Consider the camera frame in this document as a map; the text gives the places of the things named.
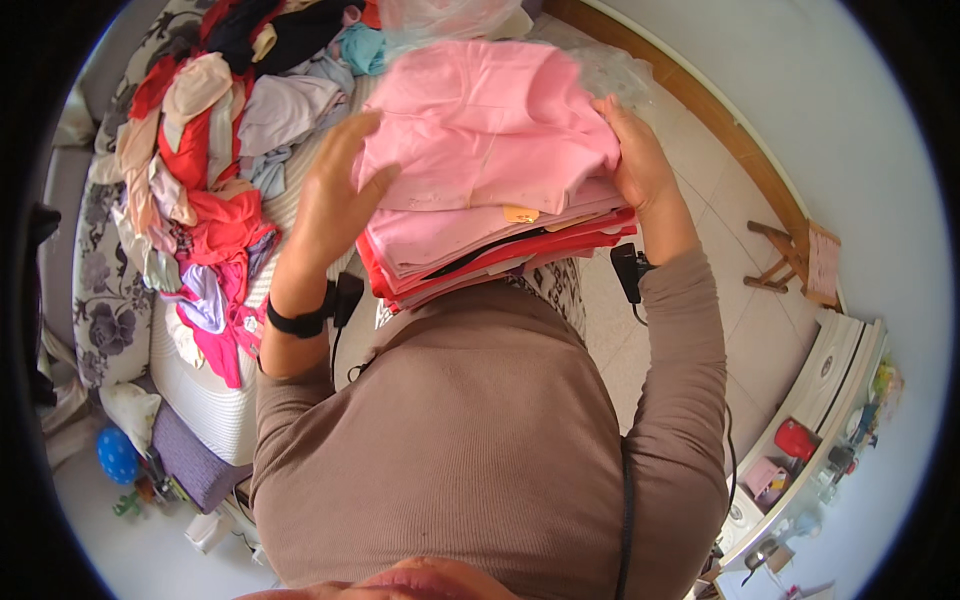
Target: pile of clothes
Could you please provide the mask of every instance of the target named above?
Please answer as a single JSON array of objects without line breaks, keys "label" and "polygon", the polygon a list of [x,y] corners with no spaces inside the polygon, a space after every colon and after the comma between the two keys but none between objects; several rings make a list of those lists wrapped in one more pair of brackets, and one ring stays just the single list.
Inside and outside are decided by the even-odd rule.
[{"label": "pile of clothes", "polygon": [[353,176],[402,167],[357,250],[393,311],[636,233],[609,172],[619,142],[558,48],[442,41],[396,59]]},{"label": "pile of clothes", "polygon": [[285,190],[292,146],[348,113],[355,74],[383,70],[363,0],[218,0],[200,44],[154,64],[117,138],[111,209],[127,259],[168,302],[180,355],[239,388],[265,303],[249,282],[280,241],[261,201]]}]

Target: brown sweater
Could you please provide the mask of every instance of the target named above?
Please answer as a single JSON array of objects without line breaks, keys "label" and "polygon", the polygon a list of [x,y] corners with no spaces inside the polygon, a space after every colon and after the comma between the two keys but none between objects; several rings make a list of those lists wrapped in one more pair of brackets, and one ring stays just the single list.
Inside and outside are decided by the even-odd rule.
[{"label": "brown sweater", "polygon": [[[624,446],[635,485],[626,597],[681,598],[727,508],[723,328],[699,250],[641,291],[652,360]],[[336,394],[326,364],[259,375],[253,511],[284,584],[361,581],[430,555],[523,597],[613,598],[619,427],[564,320],[491,283],[402,313],[377,336],[375,360]]]}]

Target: clothing tag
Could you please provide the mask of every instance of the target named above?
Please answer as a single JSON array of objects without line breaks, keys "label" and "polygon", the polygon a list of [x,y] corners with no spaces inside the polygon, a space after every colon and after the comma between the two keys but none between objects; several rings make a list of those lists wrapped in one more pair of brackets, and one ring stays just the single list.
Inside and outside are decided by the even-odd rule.
[{"label": "clothing tag", "polygon": [[503,218],[507,223],[533,223],[540,217],[540,211],[523,206],[503,205]]},{"label": "clothing tag", "polygon": [[580,225],[581,223],[585,223],[586,221],[589,221],[590,219],[592,219],[592,218],[594,218],[594,217],[597,217],[597,216],[599,216],[600,214],[602,214],[602,213],[596,213],[596,214],[592,214],[592,215],[584,215],[584,216],[582,216],[582,217],[577,217],[577,218],[575,218],[575,219],[570,219],[569,221],[561,221],[560,223],[555,223],[555,224],[553,224],[553,225],[545,225],[545,226],[543,226],[543,228],[546,229],[547,231],[549,231],[550,233],[553,233],[554,231],[560,231],[561,229],[571,228],[571,227],[573,227],[573,226],[575,226],[575,225]]}]

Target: wooden baseboard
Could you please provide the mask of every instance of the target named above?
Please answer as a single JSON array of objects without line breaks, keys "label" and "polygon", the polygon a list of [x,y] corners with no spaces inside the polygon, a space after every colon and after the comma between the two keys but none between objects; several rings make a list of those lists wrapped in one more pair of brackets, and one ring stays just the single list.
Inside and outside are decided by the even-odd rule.
[{"label": "wooden baseboard", "polygon": [[580,0],[544,0],[543,10],[590,37],[622,48],[654,67],[654,79],[682,102],[720,140],[754,180],[780,224],[803,254],[809,251],[806,217],[767,155],[713,94],[660,48]]}]

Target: sweater sleeve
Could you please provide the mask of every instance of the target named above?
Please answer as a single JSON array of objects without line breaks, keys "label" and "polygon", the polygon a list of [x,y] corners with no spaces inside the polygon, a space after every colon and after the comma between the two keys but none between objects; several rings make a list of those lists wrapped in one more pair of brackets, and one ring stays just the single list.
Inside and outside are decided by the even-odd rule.
[{"label": "sweater sleeve", "polygon": [[628,598],[682,598],[727,512],[727,357],[716,282],[700,248],[640,282],[651,366],[624,444],[634,483]]},{"label": "sweater sleeve", "polygon": [[325,360],[304,373],[285,379],[270,377],[257,370],[251,504],[257,489],[276,470],[284,451],[296,437],[295,424],[300,417],[333,393],[330,367]]}]

